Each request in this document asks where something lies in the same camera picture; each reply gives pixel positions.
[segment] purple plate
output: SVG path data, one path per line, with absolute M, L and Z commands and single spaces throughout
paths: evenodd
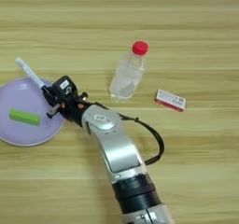
M 41 117 L 39 126 L 9 118 L 11 109 L 22 110 Z M 49 119 L 51 107 L 41 90 L 30 78 L 12 81 L 0 89 L 0 139 L 15 146 L 35 146 L 44 143 L 60 131 L 64 118 L 61 114 Z

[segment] plastic bottle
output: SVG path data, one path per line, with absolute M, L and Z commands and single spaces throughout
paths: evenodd
M 110 84 L 110 95 L 117 99 L 129 99 L 133 96 L 145 71 L 145 55 L 148 52 L 148 44 L 144 41 L 136 41 L 132 52 L 124 57 L 116 70 Z

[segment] green sponge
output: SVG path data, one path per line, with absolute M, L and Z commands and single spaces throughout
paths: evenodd
M 39 126 L 40 120 L 41 120 L 41 118 L 38 115 L 29 114 L 24 111 L 15 110 L 15 109 L 10 110 L 9 116 L 13 120 L 32 124 L 35 126 Z

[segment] black cable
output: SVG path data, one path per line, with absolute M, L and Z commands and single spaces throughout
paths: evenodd
M 96 105 L 99 105 L 100 107 L 102 108 L 105 108 L 105 109 L 108 109 L 106 106 L 104 105 L 101 105 L 99 103 L 95 103 Z M 121 115 L 120 113 L 118 113 L 120 115 L 120 117 L 122 118 L 122 120 L 124 121 L 134 121 L 136 123 L 139 123 L 141 124 L 142 126 L 144 126 L 146 129 L 148 129 L 152 135 L 155 137 L 155 139 L 157 140 L 158 142 L 158 145 L 159 145 L 159 148 L 160 148 L 160 151 L 159 151 L 159 154 L 150 158 L 149 160 L 146 160 L 145 161 L 145 164 L 146 165 L 150 165 L 150 164 L 153 164 L 154 162 L 158 161 L 163 152 L 164 152 L 164 142 L 162 140 L 162 137 L 160 136 L 160 134 L 155 130 L 153 129 L 151 126 L 149 126 L 148 124 L 146 124 L 145 122 L 141 121 L 139 118 L 131 118 L 131 117 L 128 117 L 128 116 L 124 116 L 124 115 Z

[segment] red and white box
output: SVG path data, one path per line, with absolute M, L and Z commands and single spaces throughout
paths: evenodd
M 185 98 L 163 90 L 157 91 L 155 102 L 173 108 L 179 112 L 184 111 L 186 107 Z

